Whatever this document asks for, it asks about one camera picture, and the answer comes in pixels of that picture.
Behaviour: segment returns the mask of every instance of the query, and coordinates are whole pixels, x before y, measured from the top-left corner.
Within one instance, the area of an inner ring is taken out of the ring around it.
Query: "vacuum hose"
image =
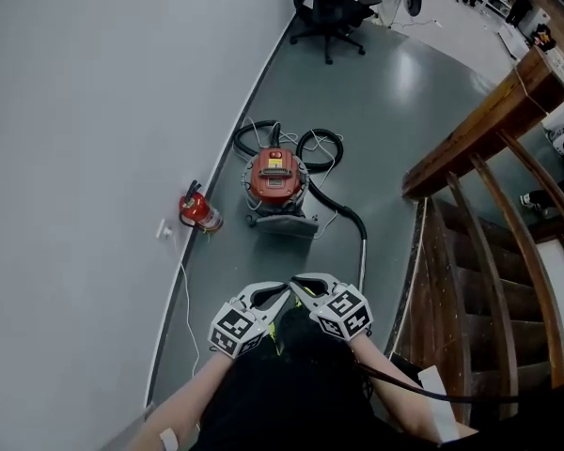
[[[258,154],[257,151],[253,150],[245,143],[243,143],[242,137],[247,132],[251,132],[254,129],[260,129],[263,127],[274,127],[272,129],[271,146],[273,148],[280,147],[281,126],[277,120],[262,120],[260,122],[255,122],[255,127],[251,123],[249,125],[241,127],[240,129],[237,129],[232,134],[232,143],[234,147],[236,147],[236,149],[244,152],[245,154],[251,157],[257,155]],[[314,133],[319,137],[327,137],[337,147],[337,155],[333,161],[328,161],[325,163],[307,163],[303,160],[303,150],[305,149],[305,145],[310,138],[314,137]],[[344,151],[345,150],[342,145],[342,141],[338,138],[338,136],[334,132],[330,132],[326,129],[314,129],[313,132],[307,132],[299,139],[299,142],[297,144],[297,149],[295,150],[295,154],[301,161],[303,161],[305,167],[307,168],[309,174],[311,175],[311,174],[318,174],[320,172],[327,172],[328,170],[330,170],[330,167],[333,165],[334,167],[336,167],[338,163],[341,161]],[[325,195],[311,178],[309,178],[309,191],[320,203],[322,203],[328,209],[335,210],[343,217],[351,219],[353,223],[357,226],[357,229],[359,230],[359,235],[361,237],[358,288],[363,292],[364,279],[366,277],[366,252],[367,252],[367,243],[368,243],[368,233],[366,231],[366,226],[364,225],[364,222],[361,220],[359,215],[355,213],[353,209],[348,208],[347,206],[341,206],[340,204],[332,200],[330,197]]]

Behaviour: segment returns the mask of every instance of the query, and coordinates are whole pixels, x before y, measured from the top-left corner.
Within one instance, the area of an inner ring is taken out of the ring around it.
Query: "office chair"
[[[313,10],[304,7],[305,0],[293,0],[299,17],[312,28],[306,32],[290,37],[290,44],[295,45],[299,39],[321,35],[324,37],[324,56],[326,64],[332,65],[329,47],[331,37],[345,41],[359,49],[365,55],[363,45],[347,37],[349,26],[358,27],[366,18],[374,15],[369,8],[378,5],[382,0],[313,0]]]

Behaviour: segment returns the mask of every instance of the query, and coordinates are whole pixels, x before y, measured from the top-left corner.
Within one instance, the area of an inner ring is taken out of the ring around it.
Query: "vacuum cleaner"
[[[270,142],[259,151],[246,145],[242,138],[247,132],[270,129]],[[248,208],[255,215],[248,215],[247,222],[259,231],[286,234],[313,239],[319,224],[307,219],[302,210],[307,191],[327,208],[351,219],[361,238],[359,263],[359,289],[363,292],[366,275],[366,251],[368,234],[361,218],[349,207],[342,206],[325,195],[311,179],[312,174],[329,172],[343,156],[342,141],[334,132],[313,129],[298,141],[296,149],[280,146],[281,125],[276,120],[262,120],[237,129],[232,134],[232,144],[237,152],[248,157],[243,170],[242,186]],[[327,137],[337,148],[333,160],[326,163],[306,163],[303,152],[307,142],[318,137]]]

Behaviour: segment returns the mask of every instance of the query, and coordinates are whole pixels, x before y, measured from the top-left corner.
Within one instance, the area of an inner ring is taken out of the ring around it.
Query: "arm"
[[[134,438],[133,451],[162,451],[160,434],[171,428],[182,443],[198,423],[220,382],[234,362],[217,352],[176,394],[150,415]]]
[[[361,333],[355,337],[349,345],[360,363],[406,384],[420,387],[393,365],[365,334]],[[401,389],[389,382],[376,379],[371,381],[378,398],[407,432],[435,443],[441,442],[427,397]],[[476,433],[474,429],[460,423],[457,423],[457,426],[461,438]]]

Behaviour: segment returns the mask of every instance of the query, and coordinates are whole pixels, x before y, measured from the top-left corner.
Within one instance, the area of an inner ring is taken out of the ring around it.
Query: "fire extinguisher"
[[[180,222],[188,227],[198,227],[206,232],[215,232],[224,224],[222,214],[209,204],[198,192],[200,184],[193,180],[190,188],[180,199]]]

